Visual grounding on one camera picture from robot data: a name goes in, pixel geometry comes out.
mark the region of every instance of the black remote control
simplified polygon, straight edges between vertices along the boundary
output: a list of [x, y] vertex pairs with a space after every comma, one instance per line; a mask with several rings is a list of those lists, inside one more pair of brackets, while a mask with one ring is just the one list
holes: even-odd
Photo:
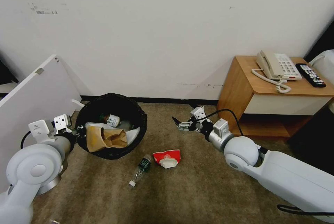
[[326, 87], [324, 81], [307, 64], [296, 64], [297, 70], [314, 87]]

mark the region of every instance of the coiled phone cord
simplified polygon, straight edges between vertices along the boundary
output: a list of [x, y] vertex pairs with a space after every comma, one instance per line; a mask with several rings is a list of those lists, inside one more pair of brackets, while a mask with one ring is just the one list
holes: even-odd
[[269, 83], [272, 83], [274, 85], [276, 85], [276, 91], [278, 93], [288, 93], [291, 91], [291, 87], [287, 86], [287, 85], [283, 85], [284, 83], [286, 83], [287, 81], [285, 79], [281, 79], [280, 81], [276, 82], [274, 80], [268, 79], [265, 76], [262, 76], [261, 74], [259, 74], [256, 71], [263, 71], [263, 69], [252, 69], [252, 74], [254, 74], [255, 76], [259, 77], [260, 79], [267, 81]]

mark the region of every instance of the beige telephone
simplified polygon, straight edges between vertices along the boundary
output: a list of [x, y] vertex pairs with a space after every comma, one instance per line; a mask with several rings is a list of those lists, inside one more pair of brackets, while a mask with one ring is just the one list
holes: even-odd
[[[256, 62], [261, 69], [252, 69], [252, 73], [260, 79], [276, 85], [278, 93], [288, 93], [291, 91], [289, 86], [283, 85], [287, 80], [302, 78], [294, 63], [285, 54], [260, 51], [256, 56]], [[256, 71], [263, 71], [267, 78]]]

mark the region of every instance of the carpet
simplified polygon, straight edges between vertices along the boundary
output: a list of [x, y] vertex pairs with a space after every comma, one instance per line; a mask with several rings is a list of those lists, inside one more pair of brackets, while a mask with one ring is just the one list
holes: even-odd
[[[141, 143], [113, 161], [95, 157], [76, 145], [61, 182], [35, 198], [32, 223], [323, 223], [313, 217], [280, 212], [276, 205], [288, 203], [255, 179], [230, 168], [223, 154], [202, 134], [178, 131], [171, 116], [188, 120], [192, 110], [189, 105], [139, 104], [148, 116]], [[214, 106], [205, 106], [207, 114], [215, 110]], [[256, 143], [291, 154], [280, 141]], [[129, 186], [145, 154], [169, 149], [181, 150], [177, 167], [164, 169], [154, 163], [135, 188]]]

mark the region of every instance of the trash can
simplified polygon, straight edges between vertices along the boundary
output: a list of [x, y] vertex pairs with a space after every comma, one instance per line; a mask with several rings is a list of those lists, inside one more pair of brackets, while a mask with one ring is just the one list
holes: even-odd
[[[140, 127], [140, 131], [135, 140], [127, 147], [104, 148], [91, 154], [108, 160], [116, 160], [130, 153], [143, 139], [146, 132], [147, 115], [133, 99], [115, 93], [102, 95], [90, 101], [80, 110], [75, 127], [84, 126], [87, 122], [100, 123], [101, 114], [112, 114], [119, 116], [122, 120], [129, 120], [134, 125], [134, 129]], [[78, 137], [77, 143], [82, 149], [89, 152], [84, 134]]]

